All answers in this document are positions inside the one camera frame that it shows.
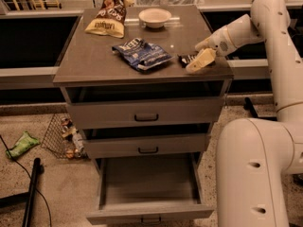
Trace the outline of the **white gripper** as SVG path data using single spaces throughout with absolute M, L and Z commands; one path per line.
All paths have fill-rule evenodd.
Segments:
M 217 29 L 209 38 L 195 45 L 198 55 L 186 66 L 189 73 L 195 73 L 215 61 L 216 54 L 227 56 L 237 50 L 229 26 Z

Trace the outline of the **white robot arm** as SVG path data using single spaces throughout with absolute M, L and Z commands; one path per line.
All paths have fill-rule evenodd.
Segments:
M 216 147 L 218 227 L 289 227 L 286 175 L 303 172 L 303 63 L 285 0 L 253 0 L 249 13 L 198 44 L 189 73 L 255 43 L 265 47 L 274 119 L 238 118 Z

